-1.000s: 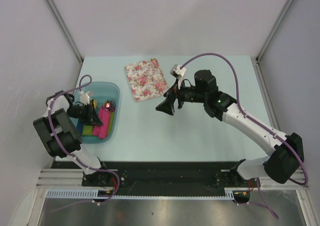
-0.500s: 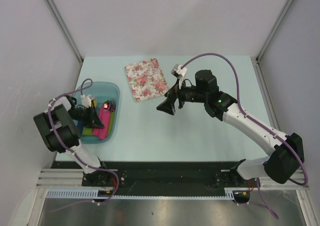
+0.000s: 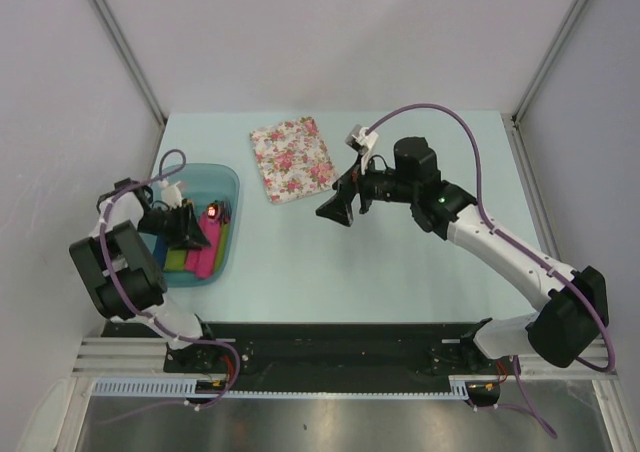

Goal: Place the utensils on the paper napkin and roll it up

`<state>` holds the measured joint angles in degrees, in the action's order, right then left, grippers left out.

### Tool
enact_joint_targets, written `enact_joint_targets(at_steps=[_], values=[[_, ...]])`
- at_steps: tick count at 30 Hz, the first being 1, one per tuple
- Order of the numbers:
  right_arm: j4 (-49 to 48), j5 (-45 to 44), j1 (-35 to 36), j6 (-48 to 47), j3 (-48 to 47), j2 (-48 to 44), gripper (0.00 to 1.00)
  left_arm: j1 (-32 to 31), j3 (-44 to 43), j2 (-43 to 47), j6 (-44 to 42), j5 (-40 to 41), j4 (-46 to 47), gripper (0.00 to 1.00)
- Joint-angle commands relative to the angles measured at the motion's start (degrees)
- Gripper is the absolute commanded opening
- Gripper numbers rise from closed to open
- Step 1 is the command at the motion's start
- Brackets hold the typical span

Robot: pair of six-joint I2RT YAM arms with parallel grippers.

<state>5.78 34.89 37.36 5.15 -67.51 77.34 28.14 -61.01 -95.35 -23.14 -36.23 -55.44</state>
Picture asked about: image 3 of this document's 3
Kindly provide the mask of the iridescent rainbow spoon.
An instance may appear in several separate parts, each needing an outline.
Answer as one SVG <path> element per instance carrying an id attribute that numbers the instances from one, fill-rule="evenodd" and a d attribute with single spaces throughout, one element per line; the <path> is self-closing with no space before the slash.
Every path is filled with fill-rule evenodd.
<path id="1" fill-rule="evenodd" d="M 209 221 L 216 221 L 220 217 L 220 204 L 217 202 L 210 203 L 206 208 L 206 218 Z"/>

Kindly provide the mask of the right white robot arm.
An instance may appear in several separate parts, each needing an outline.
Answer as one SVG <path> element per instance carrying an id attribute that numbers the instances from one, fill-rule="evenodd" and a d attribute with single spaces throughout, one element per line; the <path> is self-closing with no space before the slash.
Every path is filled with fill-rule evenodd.
<path id="1" fill-rule="evenodd" d="M 481 210 L 478 199 L 441 177 L 437 155 L 421 137 L 396 142 L 394 167 L 377 169 L 360 153 L 333 184 L 333 196 L 317 216 L 349 227 L 352 202 L 360 213 L 375 201 L 406 204 L 414 222 L 472 255 L 506 279 L 529 302 L 533 313 L 485 319 L 464 336 L 463 365 L 484 373 L 497 359 L 535 353 L 566 368 L 608 324 L 604 276 L 593 267 L 577 270 L 533 250 Z"/>

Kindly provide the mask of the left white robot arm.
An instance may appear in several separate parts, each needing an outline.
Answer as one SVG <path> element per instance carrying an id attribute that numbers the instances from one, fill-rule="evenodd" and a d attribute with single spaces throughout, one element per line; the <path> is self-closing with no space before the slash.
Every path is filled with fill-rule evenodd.
<path id="1" fill-rule="evenodd" d="M 168 284 L 142 236 L 152 235 L 170 248 L 199 251 L 210 245 L 198 225 L 193 203 L 164 199 L 154 205 L 151 187 L 125 178 L 99 196 L 98 222 L 89 235 L 69 246 L 70 257 L 98 313 L 113 322 L 149 327 L 171 350 L 186 349 L 197 370 L 214 369 L 220 346 L 193 312 L 166 298 Z"/>

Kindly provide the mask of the magenta paper napkin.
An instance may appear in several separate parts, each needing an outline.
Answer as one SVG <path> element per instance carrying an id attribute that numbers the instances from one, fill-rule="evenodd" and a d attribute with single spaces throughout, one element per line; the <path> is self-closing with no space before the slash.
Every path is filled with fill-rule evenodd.
<path id="1" fill-rule="evenodd" d="M 193 273 L 197 279 L 204 280 L 214 273 L 222 235 L 222 224 L 216 213 L 207 211 L 201 215 L 199 225 L 209 244 L 199 250 L 192 250 L 187 253 L 185 270 Z"/>

